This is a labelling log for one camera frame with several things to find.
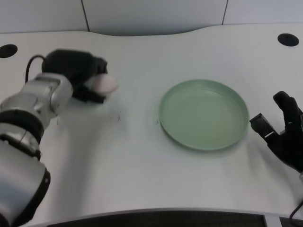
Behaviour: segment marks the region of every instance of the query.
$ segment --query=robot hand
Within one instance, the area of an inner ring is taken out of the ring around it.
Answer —
[[[42,73],[27,81],[28,65],[26,84],[0,105],[1,227],[30,221],[48,190],[51,178],[39,161],[39,144],[50,120],[72,96],[103,103],[116,88],[104,75],[107,62],[90,53],[57,50],[42,58]],[[93,89],[85,85],[92,79]]]
[[[267,143],[270,150],[286,165],[303,172],[303,113],[295,99],[284,91],[274,95],[283,111],[285,130],[278,134],[260,113],[250,120],[252,129]]]

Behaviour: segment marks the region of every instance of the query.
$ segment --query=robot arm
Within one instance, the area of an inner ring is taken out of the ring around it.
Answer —
[[[50,120],[73,96],[103,103],[105,97],[84,83],[107,73],[107,62],[90,53],[57,50],[42,73],[0,106],[0,226],[27,223],[44,198],[50,173],[39,160],[39,144]]]

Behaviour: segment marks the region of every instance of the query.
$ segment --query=white table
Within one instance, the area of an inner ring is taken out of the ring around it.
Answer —
[[[262,112],[277,131],[283,130],[283,115],[272,96],[284,90],[303,107],[303,45],[281,45],[281,33],[303,42],[303,24],[214,26],[141,37],[0,35],[0,46],[18,46],[16,55],[0,59],[0,101],[21,89],[32,55],[57,48],[105,58],[120,83],[106,104],[71,101],[51,122],[41,142],[51,185],[28,225],[143,209],[287,217],[303,197],[299,174],[251,128],[234,147],[199,152],[171,141],[157,123],[159,101],[170,87],[212,79],[236,90],[251,117]],[[30,77],[40,67],[40,60],[33,62]]]

